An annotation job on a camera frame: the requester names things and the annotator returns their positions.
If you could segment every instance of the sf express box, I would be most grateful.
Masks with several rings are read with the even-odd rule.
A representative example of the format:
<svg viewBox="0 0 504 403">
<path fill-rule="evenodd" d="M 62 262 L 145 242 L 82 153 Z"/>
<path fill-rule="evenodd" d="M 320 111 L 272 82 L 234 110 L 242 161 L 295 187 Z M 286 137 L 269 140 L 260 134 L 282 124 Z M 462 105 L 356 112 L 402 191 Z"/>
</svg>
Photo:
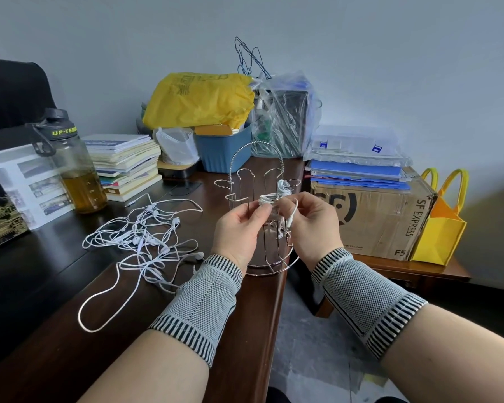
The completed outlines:
<svg viewBox="0 0 504 403">
<path fill-rule="evenodd" d="M 312 193 L 333 205 L 340 236 L 351 253 L 408 260 L 437 193 L 419 176 L 410 190 L 311 183 Z"/>
</svg>

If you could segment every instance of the gray floor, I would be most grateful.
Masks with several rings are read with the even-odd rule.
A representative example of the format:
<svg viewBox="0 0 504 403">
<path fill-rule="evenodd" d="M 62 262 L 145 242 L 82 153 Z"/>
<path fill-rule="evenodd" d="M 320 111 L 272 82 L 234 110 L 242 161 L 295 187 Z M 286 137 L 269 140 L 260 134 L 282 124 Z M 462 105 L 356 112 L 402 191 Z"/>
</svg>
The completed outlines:
<svg viewBox="0 0 504 403">
<path fill-rule="evenodd" d="M 374 403 L 406 400 L 343 319 L 314 317 L 287 282 L 270 386 L 292 403 Z"/>
</svg>

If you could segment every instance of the white wall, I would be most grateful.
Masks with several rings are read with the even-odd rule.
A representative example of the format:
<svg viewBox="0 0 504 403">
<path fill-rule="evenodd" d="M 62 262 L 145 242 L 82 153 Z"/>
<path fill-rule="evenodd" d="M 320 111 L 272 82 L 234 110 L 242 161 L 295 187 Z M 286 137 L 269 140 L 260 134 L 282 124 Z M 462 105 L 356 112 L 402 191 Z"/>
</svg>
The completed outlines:
<svg viewBox="0 0 504 403">
<path fill-rule="evenodd" d="M 468 209 L 504 190 L 504 0 L 0 0 L 0 58 L 39 63 L 84 134 L 135 132 L 170 71 L 235 71 L 235 35 L 308 75 L 322 123 L 391 126 L 441 179 L 467 168 Z M 482 234 L 460 257 L 489 269 L 466 213 Z"/>
</svg>

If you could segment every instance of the striped wrist support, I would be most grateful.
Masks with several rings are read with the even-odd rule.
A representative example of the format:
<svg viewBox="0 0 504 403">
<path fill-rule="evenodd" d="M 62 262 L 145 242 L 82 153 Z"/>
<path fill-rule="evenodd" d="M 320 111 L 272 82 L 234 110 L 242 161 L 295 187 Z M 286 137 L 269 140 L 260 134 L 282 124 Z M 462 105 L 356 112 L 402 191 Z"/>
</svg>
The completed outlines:
<svg viewBox="0 0 504 403">
<path fill-rule="evenodd" d="M 343 248 L 312 271 L 313 280 L 377 359 L 427 301 L 404 290 Z"/>
<path fill-rule="evenodd" d="M 220 255 L 209 256 L 149 328 L 187 345 L 211 367 L 242 280 L 235 263 Z"/>
</svg>

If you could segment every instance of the stack of folders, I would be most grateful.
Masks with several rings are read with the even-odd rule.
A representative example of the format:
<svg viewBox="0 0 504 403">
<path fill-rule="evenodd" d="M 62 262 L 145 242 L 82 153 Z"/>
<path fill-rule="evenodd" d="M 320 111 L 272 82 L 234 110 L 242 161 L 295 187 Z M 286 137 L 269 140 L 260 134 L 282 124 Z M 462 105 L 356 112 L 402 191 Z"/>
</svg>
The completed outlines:
<svg viewBox="0 0 504 403">
<path fill-rule="evenodd" d="M 306 170 L 310 171 L 312 181 L 322 184 L 410 189 L 407 183 L 410 181 L 410 175 L 401 167 L 311 160 Z"/>
<path fill-rule="evenodd" d="M 162 179 L 161 148 L 148 135 L 95 134 L 83 140 L 110 201 L 125 202 Z"/>
</svg>

